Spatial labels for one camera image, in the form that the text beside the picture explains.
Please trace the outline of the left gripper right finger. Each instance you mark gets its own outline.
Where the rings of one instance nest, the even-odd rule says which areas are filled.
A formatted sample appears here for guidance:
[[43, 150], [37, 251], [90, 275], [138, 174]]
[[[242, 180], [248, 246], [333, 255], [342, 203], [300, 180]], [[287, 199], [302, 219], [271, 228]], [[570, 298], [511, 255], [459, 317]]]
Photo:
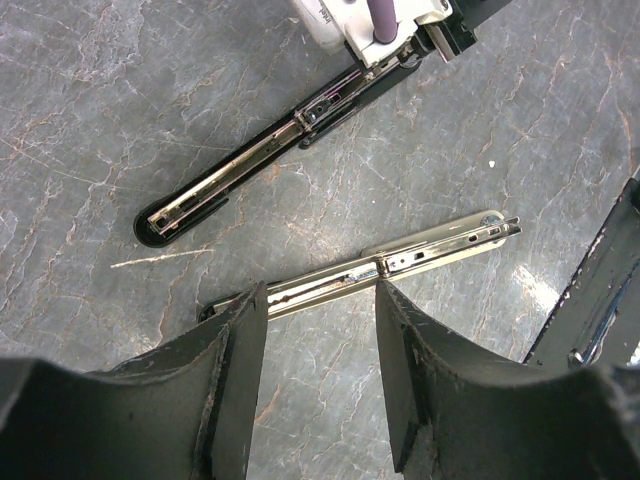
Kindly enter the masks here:
[[394, 469], [406, 479], [635, 479], [639, 372], [504, 358], [375, 289]]

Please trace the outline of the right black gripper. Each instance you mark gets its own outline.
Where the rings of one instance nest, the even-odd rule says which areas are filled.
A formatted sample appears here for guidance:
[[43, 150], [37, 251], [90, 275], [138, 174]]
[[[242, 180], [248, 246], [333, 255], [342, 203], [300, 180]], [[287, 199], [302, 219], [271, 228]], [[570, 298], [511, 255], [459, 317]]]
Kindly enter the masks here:
[[414, 53], [419, 59], [437, 52], [451, 61], [477, 42], [474, 29], [505, 8], [511, 0], [448, 1], [452, 14], [446, 19], [419, 26], [414, 35]]

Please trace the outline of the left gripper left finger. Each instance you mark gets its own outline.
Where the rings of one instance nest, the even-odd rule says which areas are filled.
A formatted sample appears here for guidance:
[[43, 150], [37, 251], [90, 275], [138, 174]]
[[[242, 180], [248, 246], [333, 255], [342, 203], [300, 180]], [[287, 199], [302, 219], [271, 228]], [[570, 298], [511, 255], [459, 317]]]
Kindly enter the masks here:
[[109, 371], [1, 362], [5, 479], [242, 479], [268, 326], [256, 284]]

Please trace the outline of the white black stapler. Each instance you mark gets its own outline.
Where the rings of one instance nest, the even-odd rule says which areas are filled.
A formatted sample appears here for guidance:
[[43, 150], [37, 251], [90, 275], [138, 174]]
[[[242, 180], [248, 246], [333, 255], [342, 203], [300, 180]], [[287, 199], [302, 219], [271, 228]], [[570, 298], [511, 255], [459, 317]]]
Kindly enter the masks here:
[[375, 285], [426, 272], [503, 245], [520, 219], [485, 210], [363, 250], [359, 257], [267, 285], [268, 318], [304, 311]]

